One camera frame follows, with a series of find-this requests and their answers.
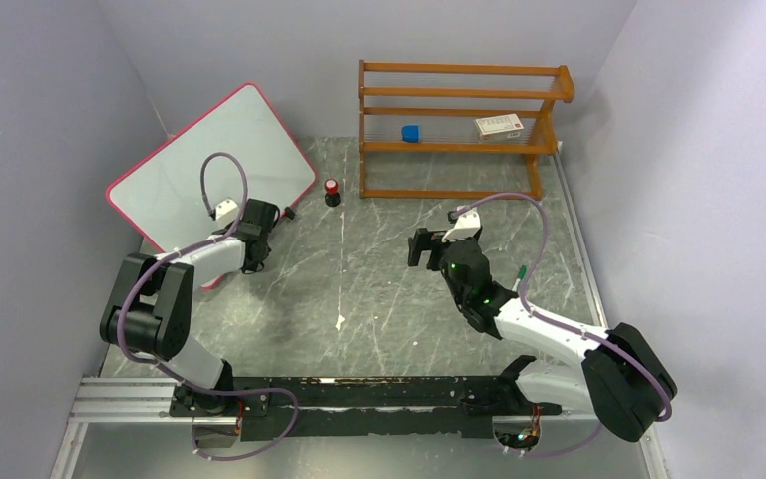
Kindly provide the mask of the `pink-framed whiteboard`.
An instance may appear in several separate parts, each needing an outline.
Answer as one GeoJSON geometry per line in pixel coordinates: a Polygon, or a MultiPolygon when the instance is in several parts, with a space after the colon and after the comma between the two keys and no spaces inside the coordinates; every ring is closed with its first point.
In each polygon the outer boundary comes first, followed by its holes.
{"type": "Polygon", "coordinates": [[[108,203],[159,251],[220,229],[208,209],[232,198],[281,211],[317,174],[260,89],[245,83],[113,181],[108,203]]]}

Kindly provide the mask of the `green white marker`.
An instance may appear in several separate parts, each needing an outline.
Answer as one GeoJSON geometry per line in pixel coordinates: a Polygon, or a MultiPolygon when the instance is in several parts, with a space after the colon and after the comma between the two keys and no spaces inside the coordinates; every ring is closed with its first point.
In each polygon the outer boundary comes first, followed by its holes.
{"type": "Polygon", "coordinates": [[[521,283],[525,276],[527,275],[528,267],[525,264],[522,264],[521,267],[518,270],[516,279],[512,285],[512,291],[518,292],[521,286],[521,283]]]}

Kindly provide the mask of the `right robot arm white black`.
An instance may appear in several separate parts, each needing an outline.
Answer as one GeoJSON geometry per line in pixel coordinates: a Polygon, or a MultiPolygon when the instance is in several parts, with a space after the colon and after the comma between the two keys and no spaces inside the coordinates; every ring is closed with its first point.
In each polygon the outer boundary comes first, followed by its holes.
{"type": "Polygon", "coordinates": [[[440,273],[470,327],[552,359],[527,357],[506,369],[498,397],[507,411],[550,405],[591,413],[628,442],[671,417],[678,388],[637,328],[587,325],[533,305],[493,280],[478,238],[447,241],[442,231],[419,228],[408,239],[407,263],[427,252],[427,268],[440,273]]]}

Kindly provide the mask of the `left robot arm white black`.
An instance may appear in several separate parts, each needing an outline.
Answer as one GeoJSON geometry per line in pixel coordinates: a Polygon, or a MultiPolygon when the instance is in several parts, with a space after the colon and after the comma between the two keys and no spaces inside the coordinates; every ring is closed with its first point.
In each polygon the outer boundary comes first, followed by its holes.
{"type": "Polygon", "coordinates": [[[100,337],[134,362],[151,364],[196,391],[208,413],[232,408],[236,387],[229,363],[191,334],[194,292],[226,274],[259,271],[271,252],[268,238],[280,208],[249,199],[226,200],[234,215],[226,228],[180,251],[132,253],[122,262],[100,321],[100,337]]]}

